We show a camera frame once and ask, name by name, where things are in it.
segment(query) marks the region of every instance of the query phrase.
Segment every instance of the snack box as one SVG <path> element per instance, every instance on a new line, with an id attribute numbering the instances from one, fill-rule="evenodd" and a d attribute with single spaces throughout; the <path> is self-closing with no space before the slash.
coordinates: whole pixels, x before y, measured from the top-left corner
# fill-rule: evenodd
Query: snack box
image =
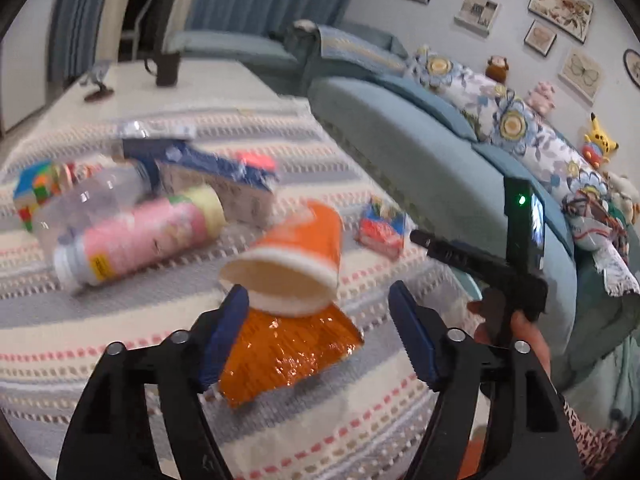
<path id="1" fill-rule="evenodd" d="M 208 184 L 218 194 L 227 220 L 259 228 L 269 223 L 277 185 L 273 171 L 201 152 L 176 139 L 124 139 L 122 155 L 156 164 L 169 194 Z"/>
<path id="2" fill-rule="evenodd" d="M 366 248 L 395 260 L 404 249 L 406 213 L 373 196 L 366 206 L 356 239 Z"/>

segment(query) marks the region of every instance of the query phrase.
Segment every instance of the clear plastic bottle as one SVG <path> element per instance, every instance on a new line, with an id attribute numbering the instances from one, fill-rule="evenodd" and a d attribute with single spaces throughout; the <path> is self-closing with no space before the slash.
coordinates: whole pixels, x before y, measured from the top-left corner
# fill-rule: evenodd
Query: clear plastic bottle
<path id="1" fill-rule="evenodd" d="M 145 202 L 58 246 L 54 267 L 69 293 L 100 285 L 215 239 L 225 226 L 220 200 L 209 186 Z"/>
<path id="2" fill-rule="evenodd" d="M 132 209 L 158 180 L 157 168 L 131 162 L 104 168 L 53 197 L 33 216 L 33 234 L 47 259 L 57 245 L 73 243 L 92 225 Z"/>

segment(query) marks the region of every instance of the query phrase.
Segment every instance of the pikachu plush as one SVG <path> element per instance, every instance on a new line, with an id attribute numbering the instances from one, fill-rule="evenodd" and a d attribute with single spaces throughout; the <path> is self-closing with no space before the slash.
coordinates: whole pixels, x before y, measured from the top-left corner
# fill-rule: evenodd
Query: pikachu plush
<path id="1" fill-rule="evenodd" d="M 582 156 L 596 170 L 600 166 L 609 162 L 609 153 L 615 152 L 620 145 L 611 140 L 607 133 L 602 129 L 596 114 L 591 114 L 591 132 L 584 136 L 584 146 L 582 147 Z"/>

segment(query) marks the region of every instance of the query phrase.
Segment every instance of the hand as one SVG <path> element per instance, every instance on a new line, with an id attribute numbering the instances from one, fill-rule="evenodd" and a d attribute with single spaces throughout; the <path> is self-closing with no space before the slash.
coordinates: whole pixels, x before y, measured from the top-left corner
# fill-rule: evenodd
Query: hand
<path id="1" fill-rule="evenodd" d="M 500 302 L 500 297 L 502 301 L 504 301 L 504 296 L 501 293 L 496 294 L 496 291 L 493 289 L 488 289 L 485 290 L 482 295 L 483 299 L 481 301 L 470 301 L 466 304 L 469 312 L 484 317 L 483 312 L 487 310 L 495 310 L 496 308 L 502 310 L 500 304 L 497 304 Z M 511 317 L 511 331 L 513 332 L 514 338 L 529 343 L 529 346 L 531 346 L 531 349 L 535 352 L 546 374 L 551 378 L 551 352 L 549 351 L 549 346 L 546 344 L 545 338 L 542 337 L 538 327 L 530 322 L 521 310 L 514 312 Z M 481 323 L 476 329 L 474 339 L 485 345 L 491 344 L 485 323 Z"/>

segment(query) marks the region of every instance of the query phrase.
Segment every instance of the orange plastic bag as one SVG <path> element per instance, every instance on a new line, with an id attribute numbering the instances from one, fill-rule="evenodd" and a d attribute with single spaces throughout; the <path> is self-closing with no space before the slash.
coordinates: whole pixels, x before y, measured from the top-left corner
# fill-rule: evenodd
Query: orange plastic bag
<path id="1" fill-rule="evenodd" d="M 362 344 L 359 330 L 334 304 L 309 317 L 250 308 L 220 377 L 220 392 L 234 408 L 316 374 Z"/>

